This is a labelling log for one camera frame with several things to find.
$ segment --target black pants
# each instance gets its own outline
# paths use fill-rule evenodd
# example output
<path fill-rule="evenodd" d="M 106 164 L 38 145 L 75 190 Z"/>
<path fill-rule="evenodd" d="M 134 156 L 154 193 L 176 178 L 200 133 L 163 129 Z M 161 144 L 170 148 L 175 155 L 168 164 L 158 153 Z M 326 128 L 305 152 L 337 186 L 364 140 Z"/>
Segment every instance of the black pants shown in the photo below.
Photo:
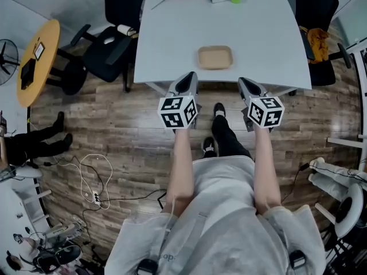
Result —
<path fill-rule="evenodd" d="M 48 127 L 39 131 L 6 137 L 5 146 L 9 164 L 20 166 L 28 159 L 56 156 L 65 152 L 68 146 L 62 140 L 50 145 L 43 142 L 57 133 L 57 129 Z"/>
<path fill-rule="evenodd" d="M 219 157 L 244 155 L 251 158 L 246 150 L 237 140 L 235 133 L 229 128 L 227 119 L 221 115 L 214 118 L 212 133 L 218 143 Z M 217 153 L 208 151 L 204 158 L 216 157 Z"/>

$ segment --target yellow cloth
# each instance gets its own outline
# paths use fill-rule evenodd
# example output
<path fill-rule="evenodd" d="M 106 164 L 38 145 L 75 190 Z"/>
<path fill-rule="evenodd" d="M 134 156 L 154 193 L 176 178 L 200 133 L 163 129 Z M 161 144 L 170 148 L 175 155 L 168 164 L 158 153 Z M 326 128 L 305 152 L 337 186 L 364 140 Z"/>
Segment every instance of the yellow cloth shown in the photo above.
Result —
<path fill-rule="evenodd" d="M 309 63 L 316 64 L 328 60 L 329 49 L 326 44 L 326 39 L 329 37 L 329 34 L 320 28 L 310 30 L 302 26 L 299 28 L 307 33 L 307 39 L 315 56 L 315 60 L 309 60 Z"/>

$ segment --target black cable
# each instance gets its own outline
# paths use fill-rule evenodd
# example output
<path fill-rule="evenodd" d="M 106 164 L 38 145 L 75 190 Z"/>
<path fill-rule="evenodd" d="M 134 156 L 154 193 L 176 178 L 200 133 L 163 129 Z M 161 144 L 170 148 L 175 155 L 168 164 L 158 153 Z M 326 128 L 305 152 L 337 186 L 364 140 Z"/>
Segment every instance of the black cable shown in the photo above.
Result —
<path fill-rule="evenodd" d="M 51 167 L 51 166 L 55 166 L 55 165 L 58 165 L 60 163 L 61 160 L 65 161 L 66 163 L 71 163 L 74 159 L 77 160 L 77 162 L 79 163 L 79 165 L 83 165 L 83 166 L 86 166 L 86 167 L 89 167 L 91 169 L 93 169 L 93 171 L 96 173 L 97 177 L 98 177 L 98 180 L 100 181 L 100 183 L 102 184 L 102 189 L 101 191 L 98 193 L 98 195 L 101 195 L 103 193 L 103 190 L 104 190 L 104 183 L 102 181 L 102 178 L 99 176 L 97 170 L 93 167 L 93 166 L 90 166 L 90 165 L 86 165 L 86 164 L 82 164 L 80 163 L 79 159 L 77 158 L 77 156 L 73 156 L 71 158 L 71 160 L 66 160 L 65 158 L 60 158 L 56 163 L 51 163 L 51 162 L 44 162 L 43 165 L 42 164 L 36 164 L 38 166 L 45 166 L 45 167 Z"/>
<path fill-rule="evenodd" d="M 108 202 L 108 201 L 133 201 L 133 200 L 136 200 L 136 199 L 146 199 L 148 198 L 150 195 L 153 195 L 154 193 L 156 193 L 157 191 L 163 191 L 163 190 L 155 190 L 155 191 L 152 191 L 150 194 L 147 194 L 145 197 L 140 197 L 140 198 L 118 198 L 118 199 L 105 199 L 101 202 Z"/>
<path fill-rule="evenodd" d="M 337 175 L 344 176 L 344 177 L 348 177 L 348 178 L 353 178 L 353 179 L 355 179 L 355 180 L 358 180 L 358 181 L 361 181 L 361 182 L 367 183 L 367 180 L 365 180 L 365 179 L 361 178 L 358 174 L 352 174 L 352 173 L 350 173 L 350 170 L 351 170 L 351 169 L 348 169 L 348 175 L 344 175 L 344 174 L 341 174 L 341 173 L 337 173 L 337 172 L 331 171 L 331 170 L 326 169 L 326 168 L 318 168 L 318 167 L 316 167 L 316 166 L 314 166 L 314 165 L 312 165 L 312 166 L 310 167 L 310 164 L 309 164 L 309 163 L 306 163 L 306 164 L 302 165 L 302 166 L 299 168 L 299 170 L 297 171 L 296 176 L 295 176 L 294 181 L 293 181 L 292 190 L 290 191 L 290 193 L 289 193 L 289 194 L 287 194 L 287 195 L 282 199 L 282 203 L 286 200 L 286 198 L 288 198 L 288 197 L 291 195 L 291 193 L 293 193 L 294 188 L 295 188 L 295 185 L 296 185 L 297 176 L 298 176 L 299 172 L 300 172 L 300 171 L 303 171 L 303 170 L 305 170 L 305 169 L 307 169 L 307 168 L 311 168 L 311 169 L 316 168 L 316 169 L 318 169 L 318 170 L 325 170 L 325 171 L 331 172 L 331 173 L 333 173 L 333 174 L 337 174 Z"/>
<path fill-rule="evenodd" d="M 162 203 L 161 203 L 161 198 L 163 198 L 166 194 L 167 194 L 167 192 L 165 192 L 164 194 L 162 194 L 162 195 L 157 199 L 157 201 L 158 201 L 158 203 L 159 203 L 159 206 L 161 207 L 161 209 L 162 209 L 162 210 L 163 210 L 163 205 L 162 205 Z"/>
<path fill-rule="evenodd" d="M 86 211 L 97 212 L 97 211 L 99 211 L 101 209 L 102 208 L 98 208 L 98 209 L 84 209 L 83 212 L 81 213 L 81 216 L 83 217 L 83 221 L 85 223 L 85 229 L 87 230 L 87 233 L 88 233 L 88 236 L 89 236 L 89 241 L 84 241 L 83 242 L 83 245 L 89 245 L 92 242 L 92 238 L 91 238 L 91 235 L 89 233 L 89 228 L 88 228 L 88 225 L 87 225 L 87 220 L 85 220 L 84 212 L 86 212 Z"/>
<path fill-rule="evenodd" d="M 118 198 L 118 199 L 106 199 L 106 200 L 103 200 L 101 202 L 108 202 L 108 201 L 134 201 L 134 200 L 137 200 L 137 199 L 146 199 L 148 198 L 149 196 L 153 195 L 154 193 L 158 192 L 158 191 L 166 191 L 166 190 L 154 190 L 152 191 L 151 193 L 147 194 L 146 196 L 144 197 L 139 197 L 139 198 Z M 87 225 L 87 221 L 85 220 L 85 216 L 84 216 L 84 213 L 86 211 L 93 211 L 93 212 L 97 212 L 99 210 L 102 210 L 102 208 L 98 208 L 98 209 L 84 209 L 83 212 L 81 213 L 81 216 L 83 218 L 83 221 L 85 223 L 85 228 L 87 230 L 87 233 L 88 233 L 88 236 L 89 236 L 89 241 L 85 241 L 83 242 L 83 245 L 89 245 L 91 242 L 92 242 L 92 238 L 91 238 L 91 235 L 89 233 L 89 228 L 88 228 L 88 225 Z"/>
<path fill-rule="evenodd" d="M 18 166 L 18 167 L 14 166 L 14 167 L 15 167 L 14 169 L 13 169 L 11 166 L 8 166 L 7 168 L 10 168 L 10 169 L 12 169 L 12 170 L 11 170 L 10 172 L 7 172 L 4 176 L 9 175 L 9 177 L 7 177 L 7 178 L 3 178 L 3 177 L 2 177 L 2 179 L 0 179 L 0 183 L 2 183 L 2 182 L 4 182 L 4 181 L 7 181 L 8 179 L 15 179 L 15 180 L 17 180 L 17 181 L 22 181 L 22 180 L 24 180 L 24 179 L 25 179 L 25 177 L 23 177 L 22 179 L 18 179 L 18 178 L 15 178 L 15 174 L 13 174 L 14 176 L 11 176 L 11 173 L 13 173 L 14 171 L 16 171 L 18 168 L 24 167 L 24 166 L 25 166 L 25 164 L 26 164 L 26 162 L 24 162 L 22 165 L 20 165 L 20 166 Z"/>
<path fill-rule="evenodd" d="M 364 183 L 367 183 L 367 180 L 365 180 L 365 179 L 361 178 L 358 174 L 351 174 L 351 173 L 349 173 L 351 169 L 348 169 L 348 174 L 349 174 L 349 175 L 344 175 L 344 174 L 341 174 L 341 173 L 337 173 L 337 172 L 331 171 L 331 170 L 326 169 L 326 168 L 318 168 L 318 167 L 313 166 L 313 165 L 312 165 L 312 167 L 310 167 L 310 168 L 311 168 L 311 169 L 316 168 L 316 169 L 319 169 L 319 170 L 325 170 L 325 171 L 331 172 L 331 173 L 333 173 L 333 174 L 337 174 L 337 175 L 344 176 L 344 177 L 348 177 L 348 178 L 353 178 L 353 179 L 356 179 L 356 180 L 362 181 L 362 182 L 364 182 Z"/>
<path fill-rule="evenodd" d="M 296 186 L 297 176 L 298 176 L 299 172 L 300 172 L 300 169 L 298 169 L 298 171 L 297 171 L 297 173 L 296 173 L 296 176 L 295 176 L 295 178 L 294 178 L 294 181 L 293 181 L 293 185 L 292 185 L 292 189 L 291 189 L 291 191 L 289 192 L 289 194 L 287 194 L 287 195 L 285 196 L 285 198 L 283 198 L 283 199 L 282 199 L 281 203 L 283 203 L 283 202 L 286 200 L 286 198 L 288 198 L 288 197 L 291 195 L 291 193 L 293 193 L 293 190 L 294 190 L 294 188 L 295 188 L 295 186 Z"/>

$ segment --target black sneaker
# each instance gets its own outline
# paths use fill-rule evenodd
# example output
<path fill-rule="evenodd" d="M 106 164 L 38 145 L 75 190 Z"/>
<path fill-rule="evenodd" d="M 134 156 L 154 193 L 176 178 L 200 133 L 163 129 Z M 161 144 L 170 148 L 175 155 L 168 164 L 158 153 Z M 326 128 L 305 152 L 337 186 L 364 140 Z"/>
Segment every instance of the black sneaker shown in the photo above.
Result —
<path fill-rule="evenodd" d="M 64 119 L 65 119 L 65 114 L 60 111 L 57 114 L 57 120 L 52 125 L 53 127 L 55 127 L 55 129 L 58 132 L 63 132 L 64 131 Z"/>
<path fill-rule="evenodd" d="M 69 149 L 71 144 L 73 143 L 73 135 L 71 133 L 68 133 L 64 139 L 64 143 L 67 147 L 66 151 Z"/>
<path fill-rule="evenodd" d="M 213 151 L 214 153 L 216 152 L 215 142 L 211 136 L 205 138 L 204 142 L 202 143 L 202 150 L 204 153 L 208 151 Z"/>
<path fill-rule="evenodd" d="M 225 109 L 222 103 L 217 103 L 214 105 L 214 118 L 218 115 L 225 117 Z"/>

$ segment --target human leg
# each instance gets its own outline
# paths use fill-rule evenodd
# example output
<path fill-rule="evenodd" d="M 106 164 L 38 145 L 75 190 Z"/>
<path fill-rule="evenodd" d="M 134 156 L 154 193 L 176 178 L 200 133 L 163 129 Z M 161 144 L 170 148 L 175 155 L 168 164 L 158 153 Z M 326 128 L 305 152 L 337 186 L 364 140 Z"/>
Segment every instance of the human leg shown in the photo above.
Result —
<path fill-rule="evenodd" d="M 72 142 L 73 136 L 71 134 L 67 134 L 64 140 L 59 140 L 58 142 L 52 144 L 40 142 L 37 143 L 36 146 L 28 148 L 26 152 L 28 154 L 28 158 L 56 156 L 69 150 Z"/>
<path fill-rule="evenodd" d="M 205 138 L 202 144 L 202 150 L 204 151 L 204 158 L 212 158 L 217 156 L 217 152 L 215 151 L 215 142 L 211 136 Z"/>
<path fill-rule="evenodd" d="M 214 121 L 212 133 L 218 143 L 219 156 L 244 155 L 251 158 L 251 154 L 237 140 L 225 118 L 225 109 L 221 103 L 214 106 Z"/>
<path fill-rule="evenodd" d="M 46 139 L 52 138 L 54 135 L 58 134 L 59 132 L 62 132 L 64 130 L 64 113 L 59 112 L 57 115 L 57 120 L 53 123 L 52 126 L 46 127 L 41 130 L 31 131 L 26 133 L 26 136 L 21 136 L 20 138 L 26 138 L 26 141 L 32 142 L 32 143 L 38 143 Z"/>

